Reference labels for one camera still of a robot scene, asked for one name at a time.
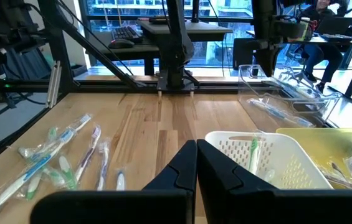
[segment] yellow bin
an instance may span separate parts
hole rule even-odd
[[[280,128],[277,133],[286,134],[298,141],[324,174],[339,175],[332,166],[334,163],[346,179],[352,180],[352,174],[344,162],[352,152],[352,129]],[[336,189],[341,188],[340,185],[331,184]]]

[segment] clear plastic container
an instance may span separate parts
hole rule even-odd
[[[263,116],[264,111],[281,128],[322,127],[341,97],[340,93],[323,95],[295,78],[290,67],[276,66],[273,77],[266,77],[260,65],[239,67],[241,105],[251,115]]]

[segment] wooden tabletop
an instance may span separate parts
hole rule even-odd
[[[170,34],[169,26],[166,24],[152,24],[149,21],[137,21],[137,24],[147,29],[154,35]],[[188,34],[227,34],[232,33],[232,29],[228,29],[205,22],[191,22],[187,21],[186,30]]]
[[[243,101],[252,96],[243,96]],[[62,149],[73,168],[88,149],[94,124],[102,129],[102,139],[112,138],[107,190],[115,189],[116,174],[124,169],[127,190],[140,190],[151,181],[189,139],[203,139],[211,131],[246,131],[258,129],[275,132],[288,127],[265,112],[237,101],[237,95],[126,95],[109,93],[69,94],[30,130],[0,155],[0,189],[24,172],[26,162],[19,147],[36,147],[44,142],[53,126],[65,128],[85,113],[89,122]],[[50,165],[58,167],[53,159]],[[84,173],[80,188],[94,190],[101,157],[95,153]],[[0,211],[0,223],[29,223],[34,204],[55,192],[44,181],[36,197],[28,202],[10,199]],[[196,221],[206,223],[200,191],[196,194]]]

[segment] window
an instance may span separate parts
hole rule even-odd
[[[140,27],[134,21],[137,17],[148,17],[163,15],[162,0],[81,0],[87,2],[87,13],[88,19],[90,19],[92,29],[95,32],[107,32],[115,27],[121,26],[132,26],[137,30]],[[199,1],[199,16],[201,17],[212,17],[211,21],[213,24],[219,26],[228,27],[234,31],[233,34],[227,34],[224,41],[218,42],[195,42],[195,54],[190,63],[189,67],[220,67],[231,66],[233,43],[235,38],[249,38],[246,34],[247,30],[253,30],[245,18],[252,18],[252,0],[211,0],[214,10],[209,4],[208,0]],[[301,9],[304,10],[308,7],[307,4],[302,4]],[[330,8],[335,12],[338,9],[338,5],[334,4]],[[184,0],[184,15],[191,16],[193,8],[193,0]],[[349,0],[348,9],[352,9],[352,0]],[[288,7],[283,10],[284,14],[294,15],[298,10],[298,7]],[[241,18],[241,22],[217,22],[215,17],[216,14],[221,18]],[[102,16],[110,16],[108,24],[105,22]],[[277,63],[284,64],[291,67],[301,67],[298,62],[288,58],[288,45],[284,45],[284,48],[278,55]],[[324,69],[327,65],[327,61],[322,61],[315,68]],[[131,66],[143,66],[143,60],[132,60],[127,61],[127,64]]]
[[[162,15],[161,0],[86,0],[90,15],[157,16]],[[220,17],[252,17],[251,0],[211,0]],[[184,0],[184,15],[191,16],[193,0]],[[200,16],[215,16],[208,0],[199,2]]]

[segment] white plastic basket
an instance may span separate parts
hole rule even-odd
[[[289,136],[214,131],[207,134],[205,140],[247,169],[254,137],[261,143],[258,177],[265,179],[274,170],[270,183],[279,189],[332,189],[299,143]]]

